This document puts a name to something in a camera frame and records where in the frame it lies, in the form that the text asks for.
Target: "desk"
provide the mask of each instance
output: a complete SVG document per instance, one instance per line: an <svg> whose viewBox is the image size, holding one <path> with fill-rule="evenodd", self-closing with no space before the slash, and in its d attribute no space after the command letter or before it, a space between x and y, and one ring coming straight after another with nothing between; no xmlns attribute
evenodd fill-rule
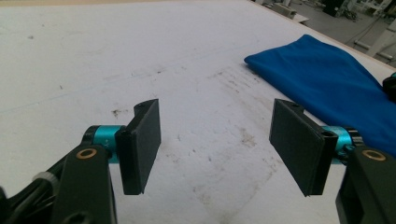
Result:
<svg viewBox="0 0 396 224"><path fill-rule="evenodd" d="M93 124L126 124L160 99L163 142L119 223L337 223L344 174L304 198L268 140L274 98L246 56L310 34L382 80L390 67L244 0L0 9L0 183L8 196L74 148Z"/></svg>

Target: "floor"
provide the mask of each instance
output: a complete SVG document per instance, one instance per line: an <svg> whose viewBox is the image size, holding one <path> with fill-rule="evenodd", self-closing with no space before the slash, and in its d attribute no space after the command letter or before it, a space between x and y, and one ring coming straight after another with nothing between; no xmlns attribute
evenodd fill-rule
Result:
<svg viewBox="0 0 396 224"><path fill-rule="evenodd" d="M308 27L361 52L365 52L367 49L354 44L355 40L359 40L366 45L372 45L391 23L390 19L369 16L356 10L353 10L358 14L355 21L344 16L335 18L324 13L321 7L300 0L291 1L290 7L297 10L297 13L309 18L306 23ZM396 67L396 46L392 45L384 49L383 52L393 56L393 59L385 59L378 55L375 58Z"/></svg>

